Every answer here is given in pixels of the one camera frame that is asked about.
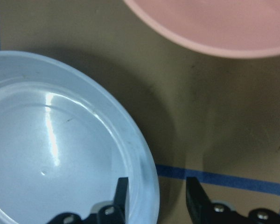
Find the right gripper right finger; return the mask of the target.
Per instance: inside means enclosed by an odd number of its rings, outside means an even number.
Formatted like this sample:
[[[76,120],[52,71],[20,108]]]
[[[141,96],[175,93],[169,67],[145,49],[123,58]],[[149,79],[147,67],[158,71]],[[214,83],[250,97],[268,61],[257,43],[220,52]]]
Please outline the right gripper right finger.
[[[280,215],[259,208],[242,216],[223,203],[212,202],[195,177],[186,178],[186,205],[194,224],[280,224]]]

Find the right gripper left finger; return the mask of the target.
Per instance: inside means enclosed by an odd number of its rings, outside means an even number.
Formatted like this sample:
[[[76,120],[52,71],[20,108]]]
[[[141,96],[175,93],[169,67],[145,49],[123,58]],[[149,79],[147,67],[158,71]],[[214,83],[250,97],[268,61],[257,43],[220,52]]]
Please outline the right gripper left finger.
[[[121,177],[113,198],[113,203],[101,207],[97,213],[91,213],[87,218],[82,219],[76,213],[65,212],[58,214],[49,224],[125,224],[126,223],[126,202],[128,195],[128,177]]]

